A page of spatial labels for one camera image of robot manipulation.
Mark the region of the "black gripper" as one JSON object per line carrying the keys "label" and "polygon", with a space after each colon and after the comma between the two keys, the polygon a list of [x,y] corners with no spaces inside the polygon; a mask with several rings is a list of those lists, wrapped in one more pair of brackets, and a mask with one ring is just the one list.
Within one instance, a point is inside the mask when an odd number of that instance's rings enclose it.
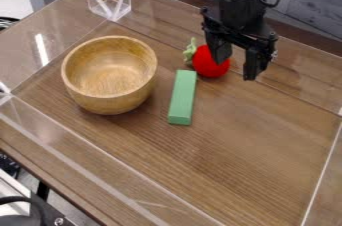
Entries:
{"label": "black gripper", "polygon": [[276,57],[277,34],[264,21],[265,5],[259,0],[219,0],[200,8],[201,29],[213,62],[231,57],[232,45],[245,50],[243,80],[253,81]]}

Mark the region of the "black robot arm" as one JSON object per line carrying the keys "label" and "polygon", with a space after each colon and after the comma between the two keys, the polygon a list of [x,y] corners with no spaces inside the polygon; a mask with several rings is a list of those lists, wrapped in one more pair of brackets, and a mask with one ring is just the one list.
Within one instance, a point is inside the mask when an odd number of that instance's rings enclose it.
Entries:
{"label": "black robot arm", "polygon": [[264,20],[268,8],[280,0],[215,0],[203,6],[201,29],[211,57],[221,64],[232,55],[232,46],[244,50],[243,79],[253,81],[276,57],[277,34]]}

